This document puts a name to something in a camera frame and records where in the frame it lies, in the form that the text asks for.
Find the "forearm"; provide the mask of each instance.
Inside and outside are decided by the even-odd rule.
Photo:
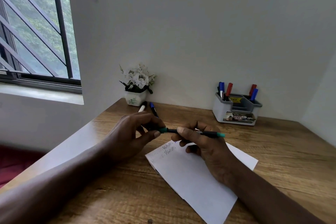
[[[96,145],[77,157],[0,195],[0,224],[39,223],[106,169]]]
[[[324,224],[266,180],[241,164],[231,189],[263,224]]]

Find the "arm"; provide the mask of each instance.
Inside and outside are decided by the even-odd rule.
[[[47,220],[76,192],[113,164],[139,153],[160,133],[143,127],[164,127],[153,114],[124,116],[99,144],[0,195],[0,224],[40,223]]]
[[[229,150],[223,138],[212,139],[194,132],[217,131],[201,122],[186,124],[177,128],[179,135],[172,136],[173,141],[180,141],[180,146],[193,142],[186,148],[187,153],[200,155],[211,174],[229,187],[263,224],[324,224],[319,218],[301,205],[281,193],[263,178],[241,163]]]

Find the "desk organizer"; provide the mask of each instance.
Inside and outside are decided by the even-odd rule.
[[[252,103],[249,98],[247,95],[231,94],[228,101],[223,101],[216,92],[212,108],[216,120],[223,123],[254,126],[263,105],[257,100]]]

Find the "paper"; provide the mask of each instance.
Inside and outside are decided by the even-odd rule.
[[[257,159],[228,143],[227,146],[249,169],[254,169]],[[146,154],[146,158],[207,224],[223,224],[237,196],[216,181],[201,157],[186,153],[186,147],[180,147],[179,142],[169,141]]]

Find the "red marker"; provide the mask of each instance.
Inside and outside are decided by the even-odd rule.
[[[256,84],[252,84],[252,87],[250,89],[250,93],[249,93],[249,96],[251,97],[252,96],[252,93],[253,93],[253,90],[257,87]]]
[[[225,94],[225,96],[226,96],[226,101],[229,100],[229,95],[231,94],[232,86],[233,86],[233,84],[232,84],[231,82],[230,82],[229,85],[227,86],[226,94]]]

